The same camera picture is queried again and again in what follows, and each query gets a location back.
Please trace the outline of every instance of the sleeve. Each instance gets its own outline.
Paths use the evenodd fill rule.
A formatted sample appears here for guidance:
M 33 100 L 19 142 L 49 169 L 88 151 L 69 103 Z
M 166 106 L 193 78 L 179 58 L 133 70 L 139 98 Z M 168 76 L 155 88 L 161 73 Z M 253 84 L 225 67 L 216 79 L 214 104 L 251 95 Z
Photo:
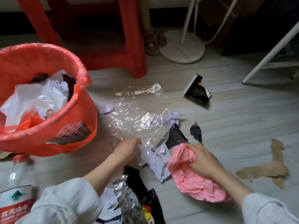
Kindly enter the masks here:
M 16 224 L 92 224 L 102 208 L 101 199 L 92 185 L 75 178 L 47 187 L 31 212 Z
M 245 197 L 242 213 L 245 224 L 299 224 L 284 203 L 259 193 Z

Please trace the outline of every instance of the red and white label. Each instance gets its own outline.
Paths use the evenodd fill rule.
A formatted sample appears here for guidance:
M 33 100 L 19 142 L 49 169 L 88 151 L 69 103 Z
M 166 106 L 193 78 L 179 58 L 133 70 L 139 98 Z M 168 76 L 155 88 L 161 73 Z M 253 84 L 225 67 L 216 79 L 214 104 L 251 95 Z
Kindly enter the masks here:
M 31 189 L 32 185 L 26 185 L 0 194 L 0 224 L 13 224 L 30 212 L 35 202 Z

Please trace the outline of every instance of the hand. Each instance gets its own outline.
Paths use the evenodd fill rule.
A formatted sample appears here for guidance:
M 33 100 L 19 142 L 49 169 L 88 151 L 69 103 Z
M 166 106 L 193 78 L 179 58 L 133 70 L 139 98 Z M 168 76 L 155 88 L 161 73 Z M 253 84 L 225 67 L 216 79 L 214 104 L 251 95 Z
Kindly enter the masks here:
M 216 176 L 222 170 L 225 170 L 219 160 L 212 153 L 206 150 L 203 145 L 187 145 L 196 156 L 196 161 L 194 163 L 190 163 L 189 166 L 199 175 L 207 179 L 216 180 Z
M 139 153 L 138 144 L 141 144 L 140 138 L 124 138 L 116 143 L 113 155 L 119 165 L 126 166 L 137 156 Z

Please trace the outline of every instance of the white round lamp base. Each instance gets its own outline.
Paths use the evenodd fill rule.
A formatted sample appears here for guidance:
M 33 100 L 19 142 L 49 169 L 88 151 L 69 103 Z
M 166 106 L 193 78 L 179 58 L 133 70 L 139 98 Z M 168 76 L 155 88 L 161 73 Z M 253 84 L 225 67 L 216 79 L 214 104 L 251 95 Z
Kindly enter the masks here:
M 186 33 L 181 47 L 181 30 L 167 31 L 164 33 L 164 36 L 167 38 L 167 45 L 159 50 L 162 56 L 170 61 L 180 64 L 188 64 L 199 60 L 204 55 L 204 43 L 199 37 L 196 37 L 198 40 L 196 41 L 194 35 L 190 32 Z

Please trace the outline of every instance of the plastic bottle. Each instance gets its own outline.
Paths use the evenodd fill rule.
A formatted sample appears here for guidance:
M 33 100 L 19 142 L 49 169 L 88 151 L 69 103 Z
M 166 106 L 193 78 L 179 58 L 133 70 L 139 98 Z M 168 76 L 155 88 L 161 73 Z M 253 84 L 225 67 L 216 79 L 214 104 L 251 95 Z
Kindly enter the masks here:
M 0 189 L 0 224 L 13 224 L 31 210 L 38 193 L 33 160 L 16 155 Z

